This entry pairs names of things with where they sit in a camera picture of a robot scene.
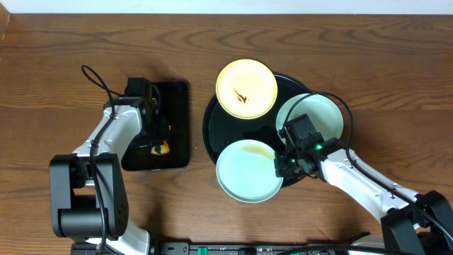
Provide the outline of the orange green sponge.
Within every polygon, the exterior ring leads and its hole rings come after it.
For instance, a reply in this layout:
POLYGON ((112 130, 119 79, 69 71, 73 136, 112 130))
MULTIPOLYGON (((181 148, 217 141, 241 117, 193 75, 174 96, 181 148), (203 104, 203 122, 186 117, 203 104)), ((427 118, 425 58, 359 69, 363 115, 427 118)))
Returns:
POLYGON ((171 137, 171 126, 157 132, 154 137, 154 144, 151 148, 152 155, 165 155, 170 152, 169 140, 171 137))

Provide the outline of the mint plate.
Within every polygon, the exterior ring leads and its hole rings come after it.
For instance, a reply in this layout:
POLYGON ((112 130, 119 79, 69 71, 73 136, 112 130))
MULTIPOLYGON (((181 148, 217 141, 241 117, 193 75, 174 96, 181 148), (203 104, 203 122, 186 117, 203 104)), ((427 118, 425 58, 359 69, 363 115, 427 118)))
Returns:
POLYGON ((261 203, 282 187, 275 173, 275 150, 257 140, 239 140, 228 145, 216 163, 219 185, 232 198, 261 203))
MULTIPOLYGON (((299 94, 286 101, 280 108, 276 118, 276 130, 280 140, 285 144, 285 139, 278 134, 282 129, 285 118, 290 108, 307 93, 299 94)), ((329 98, 321 95, 313 95, 300 101, 291 111, 288 120, 307 114, 324 140, 333 137, 340 138, 343 132, 343 115, 337 105, 329 98)))

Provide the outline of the mint plate front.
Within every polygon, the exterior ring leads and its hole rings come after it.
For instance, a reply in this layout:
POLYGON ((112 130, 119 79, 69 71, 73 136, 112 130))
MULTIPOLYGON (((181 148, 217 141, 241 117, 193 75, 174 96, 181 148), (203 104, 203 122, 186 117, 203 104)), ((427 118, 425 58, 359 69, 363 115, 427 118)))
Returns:
POLYGON ((216 163, 219 185, 232 198, 261 203, 282 187, 275 173, 275 150, 257 140, 239 140, 228 145, 216 163))

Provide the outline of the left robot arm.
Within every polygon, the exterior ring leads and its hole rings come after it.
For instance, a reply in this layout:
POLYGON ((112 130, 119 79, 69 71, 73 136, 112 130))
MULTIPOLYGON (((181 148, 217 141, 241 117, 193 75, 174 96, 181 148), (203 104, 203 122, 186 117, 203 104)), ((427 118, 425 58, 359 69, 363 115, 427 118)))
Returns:
POLYGON ((50 204, 56 236, 91 245, 95 254, 157 254, 158 244, 129 219, 121 160, 168 133, 161 100, 119 97, 107 102, 90 137, 71 154, 52 158, 50 204))

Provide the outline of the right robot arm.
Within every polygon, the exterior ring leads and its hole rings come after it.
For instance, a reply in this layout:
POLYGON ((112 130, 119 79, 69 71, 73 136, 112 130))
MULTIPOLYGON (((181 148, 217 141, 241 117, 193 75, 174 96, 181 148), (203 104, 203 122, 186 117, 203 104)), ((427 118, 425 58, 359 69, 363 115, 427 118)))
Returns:
POLYGON ((337 138, 287 144, 275 155, 278 177, 315 175, 347 193, 376 218, 387 251, 451 254, 452 207, 437 191, 420 194, 397 184, 361 160, 337 138))

